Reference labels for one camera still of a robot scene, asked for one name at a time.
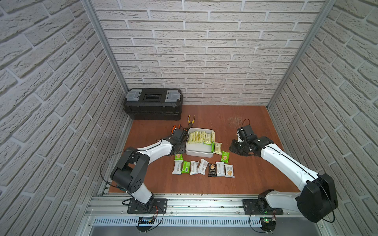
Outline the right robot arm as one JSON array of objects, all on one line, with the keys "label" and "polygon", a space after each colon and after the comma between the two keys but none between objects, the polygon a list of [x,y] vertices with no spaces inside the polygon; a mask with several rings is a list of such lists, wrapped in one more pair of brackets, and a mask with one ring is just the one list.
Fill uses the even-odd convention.
[{"label": "right robot arm", "polygon": [[269,138],[257,137],[250,125],[237,129],[237,139],[232,141],[229,150],[241,156],[261,157],[298,188],[296,193],[269,189],[259,194],[257,208],[262,213],[287,209],[300,212],[309,221],[317,223],[329,214],[334,214],[338,207],[336,187],[331,176],[310,170]]}]

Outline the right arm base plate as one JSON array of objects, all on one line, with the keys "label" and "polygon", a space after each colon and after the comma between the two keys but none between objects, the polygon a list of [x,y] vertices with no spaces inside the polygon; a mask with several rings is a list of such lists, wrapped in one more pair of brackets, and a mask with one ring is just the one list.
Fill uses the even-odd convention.
[{"label": "right arm base plate", "polygon": [[272,208],[260,199],[243,199],[242,203],[245,215],[283,215],[284,213],[281,208]]}]

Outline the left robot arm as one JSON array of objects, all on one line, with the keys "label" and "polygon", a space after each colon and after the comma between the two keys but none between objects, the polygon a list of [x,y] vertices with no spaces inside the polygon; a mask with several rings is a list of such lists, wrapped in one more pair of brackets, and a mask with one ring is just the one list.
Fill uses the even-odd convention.
[{"label": "left robot arm", "polygon": [[144,184],[149,165],[161,157],[181,154],[188,133],[188,128],[175,128],[172,134],[155,144],[142,148],[127,148],[112,170],[111,180],[138,203],[151,205],[154,195]]}]

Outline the grey storage box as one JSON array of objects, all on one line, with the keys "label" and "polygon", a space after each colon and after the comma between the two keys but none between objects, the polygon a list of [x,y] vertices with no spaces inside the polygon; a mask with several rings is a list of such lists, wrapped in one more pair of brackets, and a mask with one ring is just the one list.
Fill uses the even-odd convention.
[{"label": "grey storage box", "polygon": [[[195,131],[203,132],[205,131],[206,134],[212,134],[214,132],[211,129],[203,129],[203,128],[190,128],[189,134],[194,133]],[[190,138],[187,139],[186,142],[186,154],[190,156],[198,156],[204,158],[212,158],[214,152],[212,151],[212,145],[207,145],[204,143],[189,143]]]}]

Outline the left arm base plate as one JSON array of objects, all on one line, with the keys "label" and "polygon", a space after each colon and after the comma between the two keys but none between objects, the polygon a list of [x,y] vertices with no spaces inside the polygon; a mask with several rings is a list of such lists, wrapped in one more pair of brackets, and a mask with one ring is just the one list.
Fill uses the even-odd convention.
[{"label": "left arm base plate", "polygon": [[153,199],[147,204],[143,204],[136,199],[131,198],[128,203],[124,204],[128,207],[128,214],[158,214],[163,215],[166,213],[167,201],[165,198]]}]

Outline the black cookie packet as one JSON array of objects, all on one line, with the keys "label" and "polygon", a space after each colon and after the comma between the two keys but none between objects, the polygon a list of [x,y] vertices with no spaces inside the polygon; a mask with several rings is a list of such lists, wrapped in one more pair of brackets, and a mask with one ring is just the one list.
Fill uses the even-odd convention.
[{"label": "black cookie packet", "polygon": [[216,176],[217,176],[216,164],[209,163],[208,164],[208,177],[215,178]]}]

